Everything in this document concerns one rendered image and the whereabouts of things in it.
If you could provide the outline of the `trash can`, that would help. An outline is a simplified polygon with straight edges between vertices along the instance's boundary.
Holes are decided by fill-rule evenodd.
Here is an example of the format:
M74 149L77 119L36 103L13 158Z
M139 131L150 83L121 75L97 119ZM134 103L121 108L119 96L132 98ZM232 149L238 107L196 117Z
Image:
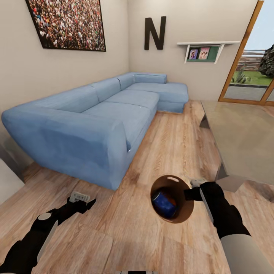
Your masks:
M177 181L176 181L176 180ZM170 193L177 202L177 213L173 218L167 218L162 212L154 209L156 214L166 222L179 224L185 222L193 213L194 201L186 201L184 190L190 187L181 178L175 175L163 175L153 183L151 187L151 198L157 192Z

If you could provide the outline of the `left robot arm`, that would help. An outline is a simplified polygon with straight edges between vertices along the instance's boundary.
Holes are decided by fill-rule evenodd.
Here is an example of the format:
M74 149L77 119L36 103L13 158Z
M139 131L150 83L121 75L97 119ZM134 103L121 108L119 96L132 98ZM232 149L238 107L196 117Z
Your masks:
M57 226L76 212L85 213L90 210L96 199L86 203L89 196L73 191L67 203L59 209L52 209L37 217L29 233L17 241L9 250L4 263L0 266L0 274L31 274L32 268L40 261Z

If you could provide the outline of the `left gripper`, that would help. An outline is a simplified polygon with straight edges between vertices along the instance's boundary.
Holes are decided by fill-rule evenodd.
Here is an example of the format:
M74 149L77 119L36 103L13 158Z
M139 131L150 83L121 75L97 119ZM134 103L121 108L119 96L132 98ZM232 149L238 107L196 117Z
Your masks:
M70 197L67 198L67 203L63 205L63 207L66 207L69 213L68 218L70 218L73 214L76 212L79 213L85 213L87 210L90 210L92 205L96 202L96 199L90 201L89 203L86 203L86 201L76 201L74 203L69 201Z

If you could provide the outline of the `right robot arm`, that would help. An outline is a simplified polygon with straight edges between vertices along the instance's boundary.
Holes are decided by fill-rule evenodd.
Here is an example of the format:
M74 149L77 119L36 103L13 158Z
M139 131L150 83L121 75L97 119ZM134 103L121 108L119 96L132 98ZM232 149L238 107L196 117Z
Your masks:
M235 205L230 205L223 189L205 178L191 178L192 189L184 190L186 201L203 201L217 228L231 274L274 274Z

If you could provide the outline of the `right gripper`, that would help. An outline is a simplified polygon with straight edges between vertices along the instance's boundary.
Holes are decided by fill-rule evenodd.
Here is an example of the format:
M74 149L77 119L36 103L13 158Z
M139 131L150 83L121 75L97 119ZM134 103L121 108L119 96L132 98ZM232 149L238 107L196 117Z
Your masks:
M196 195L197 188L184 190L186 201L201 201Z

